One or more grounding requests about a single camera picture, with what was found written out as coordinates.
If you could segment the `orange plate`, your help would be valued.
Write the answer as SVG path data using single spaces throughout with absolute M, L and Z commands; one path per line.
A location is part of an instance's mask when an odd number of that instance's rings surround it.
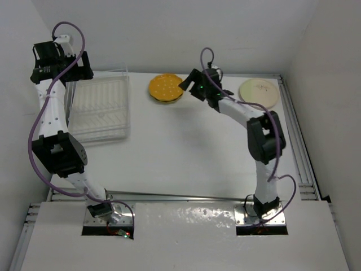
M 183 90 L 178 86 L 181 82 L 182 79 L 175 74 L 161 74 L 149 82 L 148 93 L 160 100 L 172 100 L 183 95 Z

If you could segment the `clear plastic dish rack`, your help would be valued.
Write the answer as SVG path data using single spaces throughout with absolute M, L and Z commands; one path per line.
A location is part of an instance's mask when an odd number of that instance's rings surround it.
M 67 83 L 68 130 L 82 144 L 120 141 L 130 134 L 130 83 L 124 62 L 99 65 L 91 80 Z

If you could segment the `green polka dot plate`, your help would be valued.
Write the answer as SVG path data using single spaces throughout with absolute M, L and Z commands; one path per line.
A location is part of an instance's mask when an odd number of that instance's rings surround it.
M 149 96 L 151 100 L 153 100 L 154 102 L 158 103 L 158 104 L 174 104 L 176 103 L 178 100 L 180 100 L 182 98 L 182 96 L 179 96 L 175 99 L 172 99 L 172 100 L 160 100 L 160 99 L 157 99 L 153 96 Z

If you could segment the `cream and green plate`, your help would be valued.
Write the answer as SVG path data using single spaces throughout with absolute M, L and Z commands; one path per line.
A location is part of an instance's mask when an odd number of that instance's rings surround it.
M 279 101 L 279 90 L 274 83 L 261 78 L 251 78 L 239 87 L 239 96 L 244 102 L 273 108 Z

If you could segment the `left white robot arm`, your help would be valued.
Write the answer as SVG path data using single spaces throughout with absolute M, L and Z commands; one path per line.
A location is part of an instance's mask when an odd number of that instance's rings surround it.
M 106 191 L 90 181 L 85 172 L 86 151 L 68 130 L 64 98 L 66 84 L 79 80 L 91 80 L 94 73 L 87 52 L 76 55 L 69 42 L 47 41 L 32 48 L 35 67 L 30 80 L 34 83 L 40 106 L 34 128 L 38 136 L 31 134 L 29 157 L 38 158 L 51 174 L 70 182 L 92 206 L 106 200 Z

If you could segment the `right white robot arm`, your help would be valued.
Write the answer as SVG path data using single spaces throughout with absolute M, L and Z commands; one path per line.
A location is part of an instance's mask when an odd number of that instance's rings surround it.
M 248 150 L 256 162 L 256 190 L 253 195 L 253 209 L 258 218 L 278 207 L 280 199 L 276 188 L 276 171 L 285 138 L 275 111 L 268 111 L 262 105 L 252 107 L 233 97 L 233 92 L 222 87 L 219 72 L 214 68 L 203 71 L 193 69 L 178 85 L 218 113 L 234 119 L 246 129 Z

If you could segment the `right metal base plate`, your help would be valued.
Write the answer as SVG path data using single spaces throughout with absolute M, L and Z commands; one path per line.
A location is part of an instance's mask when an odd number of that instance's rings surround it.
M 238 204 L 234 206 L 234 216 L 236 226 L 252 226 L 260 222 L 265 226 L 285 226 L 286 219 L 282 211 L 283 205 L 271 209 L 259 218 L 254 210 L 253 202 Z

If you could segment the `metal base plate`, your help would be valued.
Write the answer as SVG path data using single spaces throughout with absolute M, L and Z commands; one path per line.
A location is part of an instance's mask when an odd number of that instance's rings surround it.
M 236 226 L 252 226 L 260 222 L 265 226 L 285 226 L 286 219 L 282 211 L 283 205 L 271 209 L 259 218 L 254 210 L 253 202 L 238 204 L 234 206 L 234 216 Z
M 84 226 L 106 226 L 107 222 L 110 226 L 133 226 L 133 216 L 127 207 L 120 204 L 113 205 L 112 213 L 98 217 L 92 217 L 89 210 L 86 210 Z

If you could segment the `aluminium frame rail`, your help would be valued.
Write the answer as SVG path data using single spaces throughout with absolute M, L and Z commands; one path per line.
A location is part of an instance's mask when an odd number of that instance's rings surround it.
M 280 99 L 277 108 L 282 114 L 282 125 L 285 130 L 287 151 L 292 155 L 292 173 L 298 181 L 300 198 L 305 201 L 321 200 L 322 197 L 320 195 L 319 186 L 311 165 L 309 153 L 306 148 L 286 80 L 281 75 L 277 75 L 276 80 L 278 82 Z

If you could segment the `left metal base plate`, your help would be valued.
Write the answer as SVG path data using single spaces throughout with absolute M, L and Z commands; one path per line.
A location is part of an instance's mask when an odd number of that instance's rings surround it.
M 106 226 L 107 222 L 110 226 L 133 226 L 133 216 L 127 207 L 120 204 L 113 205 L 112 213 L 98 217 L 92 217 L 89 210 L 86 210 L 84 226 Z

